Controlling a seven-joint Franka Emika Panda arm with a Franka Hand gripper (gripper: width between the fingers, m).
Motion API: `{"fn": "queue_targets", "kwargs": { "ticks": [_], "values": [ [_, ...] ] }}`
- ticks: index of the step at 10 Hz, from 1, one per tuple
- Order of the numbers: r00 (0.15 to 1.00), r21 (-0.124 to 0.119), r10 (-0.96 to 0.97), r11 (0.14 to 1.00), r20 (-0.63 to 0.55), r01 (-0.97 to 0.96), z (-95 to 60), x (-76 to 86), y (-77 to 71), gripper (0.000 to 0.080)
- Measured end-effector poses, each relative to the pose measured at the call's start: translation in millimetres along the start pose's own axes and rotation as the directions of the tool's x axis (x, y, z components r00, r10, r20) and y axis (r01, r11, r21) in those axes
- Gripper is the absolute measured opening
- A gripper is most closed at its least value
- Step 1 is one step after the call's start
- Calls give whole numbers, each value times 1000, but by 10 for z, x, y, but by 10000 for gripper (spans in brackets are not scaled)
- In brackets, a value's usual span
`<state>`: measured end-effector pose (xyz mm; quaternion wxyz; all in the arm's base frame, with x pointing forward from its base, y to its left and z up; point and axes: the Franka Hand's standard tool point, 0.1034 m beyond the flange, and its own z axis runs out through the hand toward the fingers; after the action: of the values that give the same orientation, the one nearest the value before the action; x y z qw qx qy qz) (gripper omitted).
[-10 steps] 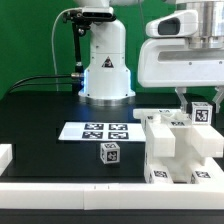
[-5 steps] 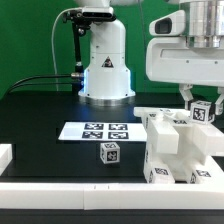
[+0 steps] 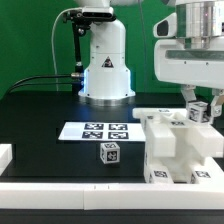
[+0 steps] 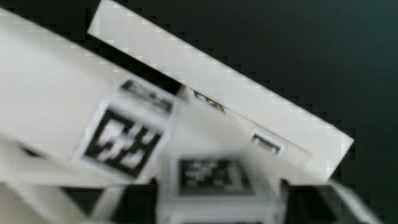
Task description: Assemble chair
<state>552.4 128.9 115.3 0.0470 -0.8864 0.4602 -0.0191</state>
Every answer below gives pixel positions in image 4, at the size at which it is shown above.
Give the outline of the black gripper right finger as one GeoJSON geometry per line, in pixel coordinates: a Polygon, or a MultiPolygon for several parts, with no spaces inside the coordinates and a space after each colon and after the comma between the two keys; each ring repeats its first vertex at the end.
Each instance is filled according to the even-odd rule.
{"type": "Polygon", "coordinates": [[[355,217],[330,185],[293,185],[281,181],[286,202],[284,224],[355,224],[355,217]]]}

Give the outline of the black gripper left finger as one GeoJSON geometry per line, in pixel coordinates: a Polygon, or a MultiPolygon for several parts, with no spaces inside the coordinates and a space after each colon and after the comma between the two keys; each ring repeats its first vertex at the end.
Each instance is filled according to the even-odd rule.
{"type": "Polygon", "coordinates": [[[156,224],[158,185],[131,185],[112,214],[115,224],[156,224]]]}

